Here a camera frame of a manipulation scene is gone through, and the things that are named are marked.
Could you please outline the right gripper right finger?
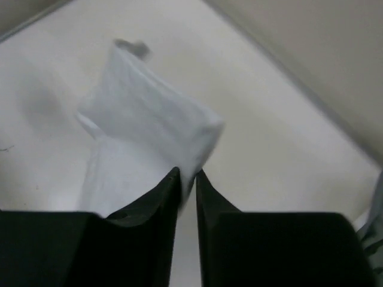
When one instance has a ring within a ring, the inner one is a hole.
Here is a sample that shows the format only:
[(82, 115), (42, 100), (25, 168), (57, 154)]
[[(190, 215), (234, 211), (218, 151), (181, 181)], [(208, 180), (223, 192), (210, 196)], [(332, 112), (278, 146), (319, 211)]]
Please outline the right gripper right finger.
[(245, 212), (196, 177), (203, 286), (376, 286), (351, 223), (333, 212)]

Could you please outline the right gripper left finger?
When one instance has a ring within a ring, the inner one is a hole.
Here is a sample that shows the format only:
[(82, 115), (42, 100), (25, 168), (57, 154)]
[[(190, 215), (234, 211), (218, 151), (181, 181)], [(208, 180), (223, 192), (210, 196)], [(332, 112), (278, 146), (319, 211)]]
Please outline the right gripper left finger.
[(172, 169), (106, 218), (1, 212), (2, 286), (168, 286), (181, 196)]

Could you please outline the white skirt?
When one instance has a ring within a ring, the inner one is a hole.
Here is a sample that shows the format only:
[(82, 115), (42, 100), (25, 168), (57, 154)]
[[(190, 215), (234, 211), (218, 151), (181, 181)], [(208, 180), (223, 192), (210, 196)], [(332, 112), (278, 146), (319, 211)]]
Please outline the white skirt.
[(149, 48), (117, 39), (77, 119), (94, 139), (78, 209), (107, 217), (179, 168), (181, 200), (224, 129), (223, 119), (177, 92), (145, 64)]

